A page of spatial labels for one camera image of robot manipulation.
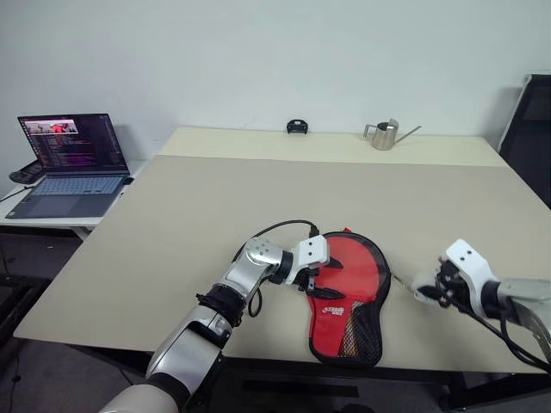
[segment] white desk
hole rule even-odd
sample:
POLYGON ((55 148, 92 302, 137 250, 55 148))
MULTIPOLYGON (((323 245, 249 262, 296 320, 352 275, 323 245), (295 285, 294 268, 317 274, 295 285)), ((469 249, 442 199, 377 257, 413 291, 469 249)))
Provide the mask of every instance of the white desk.
MULTIPOLYGON (((374 240, 407 280, 433 274, 458 237, 501 278, 551 276, 551 213, 481 138, 415 136, 380 152, 353 134, 180 128, 160 153, 16 336, 152 351, 235 250, 284 219, 310 219, 322 231, 348 226, 374 240)), ((305 235, 297 225, 267 236, 289 247, 305 235)), ((304 294, 268 285, 263 296, 260 316, 244 317, 225 354, 316 361, 304 294)), ((419 303, 395 282, 381 329, 379 366, 534 371, 470 318, 419 303)), ((511 334, 540 354, 530 334, 511 334)))
MULTIPOLYGON (((137 177, 145 168, 147 161, 128 161, 128 169, 132 177, 137 177)), ((10 196, 23 189, 23 185, 17 185, 5 196, 10 196)), ((119 196, 115 198, 111 208, 125 193, 127 187, 123 187, 119 196)), ((7 219, 6 215, 28 194, 23 191, 20 194, 0 202, 0 225, 6 226, 26 226, 39 228, 69 228, 72 229, 81 239, 86 239, 90 231, 96 228, 103 217, 82 217, 82 218, 42 218, 42 219, 7 219)))

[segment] floor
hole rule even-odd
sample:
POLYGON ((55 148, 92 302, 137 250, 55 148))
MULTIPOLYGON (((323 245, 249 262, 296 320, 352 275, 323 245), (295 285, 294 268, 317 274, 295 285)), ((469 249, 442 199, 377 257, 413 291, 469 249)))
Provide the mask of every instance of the floor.
MULTIPOLYGON (((79 247, 76 237, 28 236, 0 234, 2 250, 12 274, 55 277, 73 252, 79 247)), ((13 391, 11 413, 93 413, 128 386, 117 367, 99 361, 74 348, 50 342, 11 342, 3 351, 19 348, 21 377, 13 386, 17 361, 11 360, 4 369, 0 365, 0 413, 8 412, 13 391)), ((126 372, 133 383, 141 377, 126 372)), ((443 393, 438 385, 396 383, 375 379, 296 378, 296 389, 285 392, 266 392, 250 386, 264 381, 286 381, 279 374, 243 373, 227 370, 214 386, 209 402, 197 411, 265 412, 265 413, 333 413, 333 412, 408 412, 437 413, 437 397, 443 393), (317 394, 304 392, 315 385, 341 386, 356 395, 338 396, 333 392, 317 394), (346 405, 360 404, 363 410, 346 405)), ((477 413, 551 413, 551 394, 526 398, 508 404, 471 410, 477 413)))

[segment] black object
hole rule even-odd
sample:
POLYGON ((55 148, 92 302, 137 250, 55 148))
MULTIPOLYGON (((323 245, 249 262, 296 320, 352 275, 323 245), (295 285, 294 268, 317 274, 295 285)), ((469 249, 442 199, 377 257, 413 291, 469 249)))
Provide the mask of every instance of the black object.
POLYGON ((189 400, 190 393, 188 388, 169 374, 155 373, 145 383, 168 393, 176 403, 176 406, 178 406, 178 410, 182 410, 189 400))
POLYGON ((531 75, 499 155, 551 208, 551 75, 531 75))
POLYGON ((313 290, 306 291, 306 295, 308 297, 312 297, 313 299, 343 299, 346 297, 343 293, 340 291, 334 290, 332 288, 317 288, 315 287, 313 290))
POLYGON ((31 162, 27 166, 23 166, 20 170, 12 172, 9 174, 9 179, 15 183, 22 183, 23 185, 30 185, 35 183, 41 177, 44 176, 44 170, 42 165, 38 161, 31 162))
POLYGON ((329 257, 329 263, 325 265, 328 268, 344 268, 343 264, 336 258, 332 256, 329 257))
POLYGON ((207 295, 197 294, 199 305, 204 305, 219 312, 232 327, 241 324, 245 301, 232 288, 215 284, 207 295))
POLYGON ((308 124, 302 119, 293 119, 287 124, 287 133, 308 133, 308 124))

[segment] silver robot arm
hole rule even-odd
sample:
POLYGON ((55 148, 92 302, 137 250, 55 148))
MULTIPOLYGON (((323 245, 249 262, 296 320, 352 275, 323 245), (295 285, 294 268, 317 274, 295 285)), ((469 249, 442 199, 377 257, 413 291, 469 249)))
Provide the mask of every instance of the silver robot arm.
POLYGON ((458 239, 446 250, 432 282, 414 283, 415 296, 441 306, 453 304, 474 318, 500 320, 501 335, 515 356, 518 346, 508 337, 506 322, 532 331, 547 360, 546 366, 536 367, 551 373, 551 280, 500 281, 487 260, 458 239))
POLYGON ((100 413, 178 412, 202 387, 210 386, 224 360, 221 350, 264 281, 292 284, 301 270, 329 262, 329 247, 321 235, 290 251, 251 238, 220 281, 206 295, 197 295, 199 305, 157 349, 145 383, 127 388, 100 413))

